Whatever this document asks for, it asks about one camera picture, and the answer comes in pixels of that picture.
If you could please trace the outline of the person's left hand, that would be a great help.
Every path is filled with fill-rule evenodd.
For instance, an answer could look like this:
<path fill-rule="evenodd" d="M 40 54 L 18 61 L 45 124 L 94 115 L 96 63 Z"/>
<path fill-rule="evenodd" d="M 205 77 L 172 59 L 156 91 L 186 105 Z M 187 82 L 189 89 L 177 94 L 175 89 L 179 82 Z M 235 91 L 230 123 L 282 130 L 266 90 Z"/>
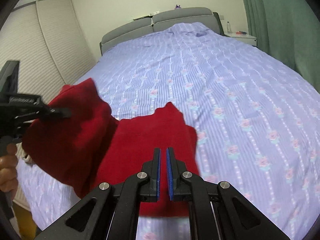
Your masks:
<path fill-rule="evenodd" d="M 4 193 L 10 193 L 11 198 L 15 197 L 18 189 L 17 180 L 17 164 L 18 159 L 16 157 L 17 146 L 15 144 L 9 144 L 7 146 L 7 155 L 1 157 L 0 161 L 0 187 Z"/>

